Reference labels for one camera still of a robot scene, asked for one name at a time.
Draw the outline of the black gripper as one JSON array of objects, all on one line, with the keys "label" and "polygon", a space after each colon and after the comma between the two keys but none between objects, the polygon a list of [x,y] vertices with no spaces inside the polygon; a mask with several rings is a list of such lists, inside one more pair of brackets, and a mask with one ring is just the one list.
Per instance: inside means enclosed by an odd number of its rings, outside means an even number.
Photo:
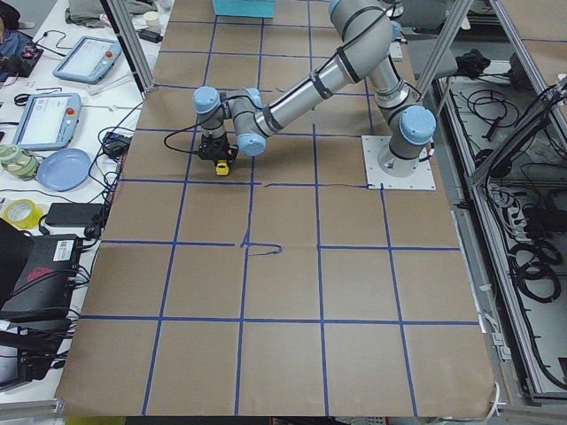
[{"label": "black gripper", "polygon": [[203,160],[233,162],[237,158],[238,146],[230,144],[226,134],[213,137],[202,135],[198,146],[198,156]]}]

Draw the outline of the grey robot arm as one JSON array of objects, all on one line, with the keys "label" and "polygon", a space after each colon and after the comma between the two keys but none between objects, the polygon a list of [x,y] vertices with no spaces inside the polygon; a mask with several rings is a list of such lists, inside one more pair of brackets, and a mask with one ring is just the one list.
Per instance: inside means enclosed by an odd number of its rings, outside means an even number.
[{"label": "grey robot arm", "polygon": [[195,154],[221,169],[229,168],[239,153],[259,156],[270,136],[345,86],[368,79],[392,133],[384,154],[386,171],[414,166],[431,142],[437,121],[419,104],[416,88],[399,75],[390,55],[399,34],[394,21],[402,13],[399,1],[331,2],[330,21],[341,45],[322,66],[270,103],[262,103],[257,89],[224,93],[210,86],[198,88],[192,97],[201,132]]}]

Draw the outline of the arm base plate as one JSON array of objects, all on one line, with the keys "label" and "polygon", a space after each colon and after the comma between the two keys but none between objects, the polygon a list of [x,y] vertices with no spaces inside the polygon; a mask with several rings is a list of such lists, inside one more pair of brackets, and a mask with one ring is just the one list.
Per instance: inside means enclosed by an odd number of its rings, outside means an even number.
[{"label": "arm base plate", "polygon": [[427,149],[423,148],[417,158],[400,159],[390,152],[390,139],[386,135],[361,137],[367,186],[386,190],[435,190]]}]

